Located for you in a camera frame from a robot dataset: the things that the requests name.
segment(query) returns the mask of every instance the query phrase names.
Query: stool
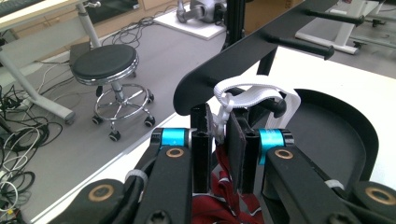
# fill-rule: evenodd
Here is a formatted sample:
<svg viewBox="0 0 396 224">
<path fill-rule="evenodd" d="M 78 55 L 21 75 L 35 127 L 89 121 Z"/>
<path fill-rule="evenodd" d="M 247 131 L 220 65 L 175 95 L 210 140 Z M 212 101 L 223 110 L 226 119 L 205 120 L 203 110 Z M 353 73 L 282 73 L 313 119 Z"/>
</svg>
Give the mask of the stool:
<svg viewBox="0 0 396 224">
<path fill-rule="evenodd" d="M 145 124 L 151 127 L 155 118 L 145 108 L 146 104 L 154 100 L 152 92 L 137 84 L 120 84 L 119 80 L 130 75 L 135 77 L 135 70 L 139 63 L 137 52 L 128 45 L 108 45 L 93 49 L 76 59 L 71 70 L 76 80 L 84 85 L 98 86 L 96 95 L 98 99 L 94 106 L 92 121 L 95 124 L 103 120 L 110 121 L 111 140 L 120 140 L 120 132 L 116 130 L 115 121 L 127 119 L 144 111 L 148 116 Z M 102 86 L 111 84 L 111 89 L 102 92 Z M 133 94 L 125 96 L 123 88 L 134 89 Z M 110 98 L 114 92 L 115 99 Z"/>
</svg>

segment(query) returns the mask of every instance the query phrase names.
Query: cable tie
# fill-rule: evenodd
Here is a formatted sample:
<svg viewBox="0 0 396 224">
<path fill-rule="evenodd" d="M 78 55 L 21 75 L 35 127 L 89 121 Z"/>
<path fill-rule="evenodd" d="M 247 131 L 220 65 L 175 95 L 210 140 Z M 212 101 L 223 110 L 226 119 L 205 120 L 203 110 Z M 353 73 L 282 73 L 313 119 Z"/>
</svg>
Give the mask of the cable tie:
<svg viewBox="0 0 396 224">
<path fill-rule="evenodd" d="M 344 185 L 341 184 L 341 182 L 336 179 L 326 180 L 324 183 L 331 189 L 333 188 L 345 189 Z"/>
<path fill-rule="evenodd" d="M 142 178 L 143 179 L 143 183 L 144 183 L 144 189 L 146 188 L 146 185 L 149 182 L 149 177 L 148 177 L 148 175 L 146 175 L 145 172 L 143 172 L 141 170 L 136 170 L 136 169 L 131 170 L 131 171 L 128 172 L 128 174 L 126 174 L 125 180 L 131 175 L 139 176 L 140 178 Z"/>
</svg>

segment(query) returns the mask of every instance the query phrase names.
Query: robotic arm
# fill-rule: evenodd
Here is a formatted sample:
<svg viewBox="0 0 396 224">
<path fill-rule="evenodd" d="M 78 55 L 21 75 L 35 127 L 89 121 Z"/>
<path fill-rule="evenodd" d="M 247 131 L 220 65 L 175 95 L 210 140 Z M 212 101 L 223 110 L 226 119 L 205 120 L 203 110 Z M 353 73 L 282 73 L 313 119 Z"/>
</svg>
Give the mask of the robotic arm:
<svg viewBox="0 0 396 224">
<path fill-rule="evenodd" d="M 183 1 L 177 0 L 177 19 L 181 23 L 191 19 L 207 23 L 221 21 L 226 5 L 224 0 L 193 0 L 190 3 L 190 11 L 186 11 Z"/>
<path fill-rule="evenodd" d="M 262 186 L 258 198 L 265 211 L 260 216 L 270 223 L 396 223 L 395 190 L 359 181 L 352 191 L 344 191 L 331 184 L 330 178 L 294 145 L 289 131 L 251 129 L 246 113 L 245 109 L 232 112 L 224 145 L 228 146 L 228 156 L 223 151 L 216 160 L 212 157 L 212 118 L 207 105 L 198 105 L 191 112 L 194 130 L 155 129 L 148 149 L 125 183 L 113 179 L 91 183 L 50 224 L 197 221 L 193 218 L 202 213 L 193 212 L 192 195 L 199 198 L 213 190 L 213 165 L 225 158 L 232 177 L 228 191 L 233 191 L 233 196 L 251 195 L 257 161 L 265 158 L 263 176 L 257 179 Z"/>
</svg>

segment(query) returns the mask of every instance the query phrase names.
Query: caster wheel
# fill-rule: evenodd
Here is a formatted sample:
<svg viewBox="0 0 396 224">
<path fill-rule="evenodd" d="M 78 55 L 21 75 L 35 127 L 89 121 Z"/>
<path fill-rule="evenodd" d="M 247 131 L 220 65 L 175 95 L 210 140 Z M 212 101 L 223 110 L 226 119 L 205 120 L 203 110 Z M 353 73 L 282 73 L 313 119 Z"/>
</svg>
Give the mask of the caster wheel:
<svg viewBox="0 0 396 224">
<path fill-rule="evenodd" d="M 359 42 L 356 42 L 356 41 L 354 41 L 353 43 L 355 44 L 353 47 L 356 48 L 356 49 L 361 49 L 361 46 L 363 46 L 362 43 L 359 43 Z"/>
<path fill-rule="evenodd" d="M 108 137 L 113 141 L 113 142 L 117 142 L 120 140 L 121 138 L 121 134 L 119 133 L 119 131 L 117 131 L 116 133 L 110 133 L 108 135 Z"/>
<path fill-rule="evenodd" d="M 152 103 L 154 101 L 154 94 L 151 91 L 148 91 L 148 103 Z"/>
<path fill-rule="evenodd" d="M 152 116 L 146 117 L 146 119 L 145 119 L 145 124 L 146 124 L 146 126 L 148 126 L 148 127 L 152 127 L 152 126 L 155 124 L 155 118 L 152 117 Z"/>
<path fill-rule="evenodd" d="M 102 120 L 101 118 L 97 117 L 97 116 L 93 116 L 93 117 L 92 117 L 92 122 L 93 122 L 94 124 L 99 125 L 99 124 L 101 124 L 101 123 L 103 122 L 103 120 Z"/>
<path fill-rule="evenodd" d="M 381 24 L 381 21 L 373 20 L 373 27 L 377 27 L 378 24 Z"/>
</svg>

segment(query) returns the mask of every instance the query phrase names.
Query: maroon fabric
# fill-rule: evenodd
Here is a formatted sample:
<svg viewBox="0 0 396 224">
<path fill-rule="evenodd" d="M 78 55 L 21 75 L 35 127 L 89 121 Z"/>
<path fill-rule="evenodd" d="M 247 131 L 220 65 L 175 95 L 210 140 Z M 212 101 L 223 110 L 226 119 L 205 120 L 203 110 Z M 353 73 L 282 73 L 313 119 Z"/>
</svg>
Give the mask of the maroon fabric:
<svg viewBox="0 0 396 224">
<path fill-rule="evenodd" d="M 262 210 L 253 194 L 234 194 L 233 182 L 229 175 L 229 163 L 224 146 L 216 148 L 216 154 L 222 170 L 219 178 L 212 174 L 211 195 L 196 195 L 192 198 L 192 223 L 251 223 L 262 224 Z M 240 209 L 240 199 L 247 205 L 250 214 Z"/>
</svg>

